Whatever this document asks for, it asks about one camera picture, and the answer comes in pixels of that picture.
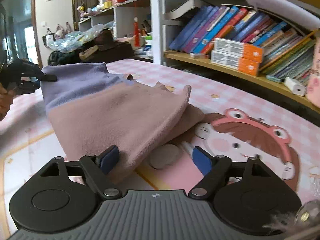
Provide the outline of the person's left hand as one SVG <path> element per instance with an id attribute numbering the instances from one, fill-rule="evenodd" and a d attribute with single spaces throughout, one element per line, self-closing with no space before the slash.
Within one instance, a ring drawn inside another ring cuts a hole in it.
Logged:
<path id="1" fill-rule="evenodd" d="M 0 85 L 0 121 L 2 121 L 10 110 L 13 103 L 15 92 L 13 90 L 7 91 Z"/>

